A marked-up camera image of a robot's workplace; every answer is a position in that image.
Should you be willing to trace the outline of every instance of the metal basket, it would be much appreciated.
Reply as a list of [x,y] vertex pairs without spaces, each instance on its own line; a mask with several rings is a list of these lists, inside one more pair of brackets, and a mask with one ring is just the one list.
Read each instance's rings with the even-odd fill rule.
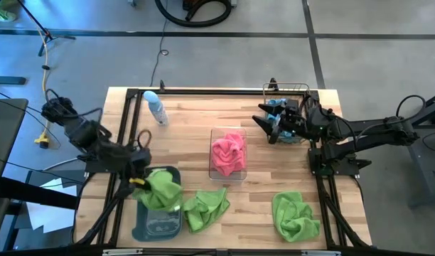
[[[272,79],[270,82],[263,84],[263,103],[269,104],[272,100],[298,100],[300,103],[304,99],[301,94],[295,92],[308,92],[309,85],[300,82],[276,82]],[[265,113],[265,118],[268,119],[268,113]],[[304,138],[299,136],[282,136],[279,135],[278,142],[287,144],[300,144],[304,142]]]

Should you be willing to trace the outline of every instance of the plastic tray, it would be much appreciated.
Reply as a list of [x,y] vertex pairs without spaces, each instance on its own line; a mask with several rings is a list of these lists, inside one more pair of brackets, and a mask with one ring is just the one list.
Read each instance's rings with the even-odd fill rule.
[[[173,175],[173,181],[181,185],[181,175],[177,168],[172,166],[160,166],[148,168],[149,173],[153,169],[166,169]],[[181,210],[166,212],[163,210],[148,210],[141,202],[137,202],[136,226],[132,230],[132,236],[140,242],[152,242],[169,240],[177,236],[181,231]]]

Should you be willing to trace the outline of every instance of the pink towel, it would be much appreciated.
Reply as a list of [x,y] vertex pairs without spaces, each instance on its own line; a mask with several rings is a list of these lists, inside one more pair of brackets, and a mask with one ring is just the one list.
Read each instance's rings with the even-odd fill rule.
[[211,144],[211,159],[214,167],[224,176],[246,167],[245,141],[240,134],[226,134]]

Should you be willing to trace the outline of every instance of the spray bottle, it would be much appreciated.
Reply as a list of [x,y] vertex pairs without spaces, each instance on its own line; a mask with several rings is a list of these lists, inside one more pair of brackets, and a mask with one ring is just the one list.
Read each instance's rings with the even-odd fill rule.
[[158,124],[167,125],[168,117],[166,114],[166,109],[163,107],[158,95],[152,91],[146,91],[144,92],[144,98],[148,102],[148,108]]

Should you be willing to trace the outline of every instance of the concrete floor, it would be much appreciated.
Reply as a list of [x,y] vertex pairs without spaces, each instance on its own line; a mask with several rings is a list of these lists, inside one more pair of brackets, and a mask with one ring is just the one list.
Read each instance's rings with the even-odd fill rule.
[[[139,0],[136,9],[125,0],[29,1],[28,7],[46,27],[62,30],[160,31],[163,17],[153,1]],[[181,14],[180,0],[169,10]],[[317,33],[434,33],[435,0],[310,0]],[[222,7],[207,4],[198,19]],[[239,0],[227,21],[212,28],[184,29],[169,23],[167,31],[305,33],[301,0]],[[23,13],[0,28],[32,29]],[[104,104],[109,86],[143,86],[150,82],[159,49],[157,37],[79,37],[50,44],[48,87],[71,97],[78,110]],[[12,97],[43,104],[43,58],[37,57],[38,36],[0,36],[0,75],[28,78],[24,86],[0,86]],[[348,119],[372,119],[394,114],[410,94],[435,95],[435,41],[317,40],[325,86],[337,89]],[[166,38],[155,85],[258,87],[269,78],[307,82],[317,88],[308,39],[301,38]],[[402,113],[416,110],[412,100]],[[53,132],[60,150],[39,149],[33,143],[42,127],[26,117],[10,161],[45,168],[76,156],[60,127]],[[407,149],[381,146],[362,152],[373,164],[362,170],[361,184],[373,244],[388,250],[435,254],[435,206],[407,207],[415,171]],[[7,166],[5,176],[24,180],[26,171]]]

